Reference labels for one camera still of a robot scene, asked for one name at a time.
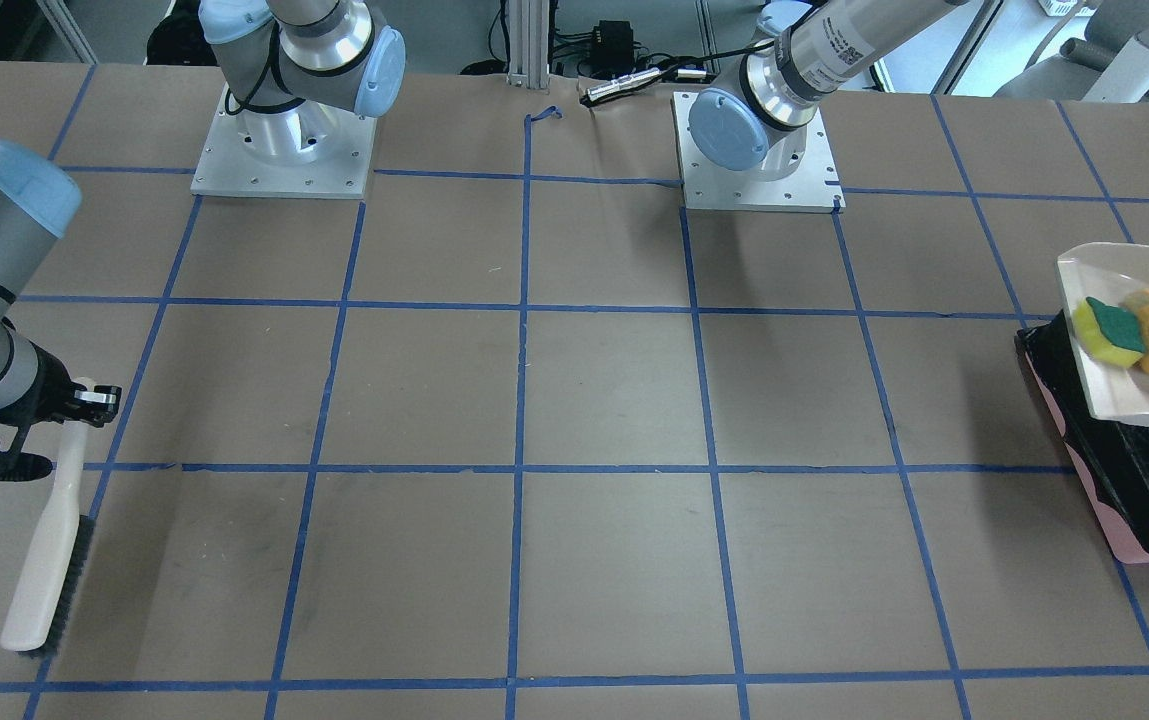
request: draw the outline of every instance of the yellow sponge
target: yellow sponge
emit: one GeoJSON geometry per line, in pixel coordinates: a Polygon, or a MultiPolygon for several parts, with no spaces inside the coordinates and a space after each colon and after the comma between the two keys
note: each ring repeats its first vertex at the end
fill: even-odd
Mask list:
{"type": "Polygon", "coordinates": [[[1072,327],[1081,347],[1100,363],[1129,367],[1144,356],[1138,319],[1120,307],[1087,297],[1072,312],[1072,327]]]}

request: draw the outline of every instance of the white bowl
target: white bowl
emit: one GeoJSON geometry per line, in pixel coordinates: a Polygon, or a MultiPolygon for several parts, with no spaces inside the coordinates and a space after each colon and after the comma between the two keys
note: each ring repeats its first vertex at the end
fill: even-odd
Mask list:
{"type": "Polygon", "coordinates": [[[1149,287],[1149,245],[1089,242],[1073,247],[1059,255],[1058,276],[1090,415],[1101,420],[1149,427],[1149,376],[1141,370],[1098,363],[1084,350],[1072,330],[1072,311],[1085,297],[1117,305],[1132,292],[1149,287]]]}

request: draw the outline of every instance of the light blue cap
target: light blue cap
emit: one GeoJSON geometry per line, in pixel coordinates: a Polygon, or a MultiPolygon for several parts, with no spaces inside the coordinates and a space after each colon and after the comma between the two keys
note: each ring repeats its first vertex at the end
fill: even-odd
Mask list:
{"type": "Polygon", "coordinates": [[[271,18],[267,0],[203,0],[200,5],[200,26],[210,45],[240,40],[271,18]]]}
{"type": "Polygon", "coordinates": [[[770,152],[761,119],[742,100],[719,87],[699,92],[689,108],[689,136],[708,160],[728,170],[755,168],[770,152]]]}
{"type": "Polygon", "coordinates": [[[63,237],[80,188],[56,164],[8,140],[0,140],[0,191],[54,237],[63,237]]]}
{"type": "Polygon", "coordinates": [[[761,8],[761,15],[756,18],[756,28],[761,32],[770,36],[782,34],[785,29],[792,28],[801,15],[810,11],[810,5],[801,0],[774,0],[773,3],[761,8]]]}
{"type": "Polygon", "coordinates": [[[404,38],[394,28],[384,28],[365,59],[365,71],[356,88],[354,111],[362,118],[379,118],[392,109],[404,78],[404,38]]]}

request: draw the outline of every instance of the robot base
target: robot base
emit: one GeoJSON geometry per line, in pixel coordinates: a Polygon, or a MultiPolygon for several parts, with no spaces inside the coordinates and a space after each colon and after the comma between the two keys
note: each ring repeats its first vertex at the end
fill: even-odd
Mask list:
{"type": "Polygon", "coordinates": [[[671,96],[678,138],[685,206],[692,210],[762,210],[779,212],[831,212],[845,209],[836,162],[831,156],[827,132],[817,113],[804,132],[810,133],[801,167],[776,181],[758,181],[748,173],[726,170],[708,160],[689,136],[688,121],[694,92],[671,96]]]}
{"type": "Polygon", "coordinates": [[[219,96],[191,192],[223,198],[363,200],[377,119],[325,104],[321,108],[337,123],[330,141],[314,149],[308,163],[272,164],[245,147],[245,124],[223,110],[219,96]]]}

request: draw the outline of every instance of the black power supply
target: black power supply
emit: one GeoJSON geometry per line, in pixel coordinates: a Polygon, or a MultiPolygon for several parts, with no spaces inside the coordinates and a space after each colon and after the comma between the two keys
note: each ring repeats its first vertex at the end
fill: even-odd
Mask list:
{"type": "Polygon", "coordinates": [[[635,61],[632,23],[625,20],[601,20],[596,23],[587,54],[592,77],[609,79],[625,76],[635,69],[635,61]]]}

